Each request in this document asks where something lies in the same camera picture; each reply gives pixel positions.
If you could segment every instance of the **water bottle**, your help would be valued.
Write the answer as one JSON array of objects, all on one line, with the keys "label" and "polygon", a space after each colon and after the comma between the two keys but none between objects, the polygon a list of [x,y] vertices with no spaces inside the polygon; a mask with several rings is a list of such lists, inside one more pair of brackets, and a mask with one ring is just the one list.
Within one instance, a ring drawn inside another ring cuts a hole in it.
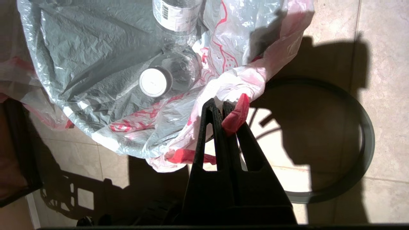
[{"label": "water bottle", "polygon": [[199,71],[198,58],[190,47],[182,52],[164,53],[141,73],[139,87],[149,97],[172,97],[192,88]]},{"label": "water bottle", "polygon": [[164,52],[181,52],[196,41],[202,0],[152,0],[156,34]]}]

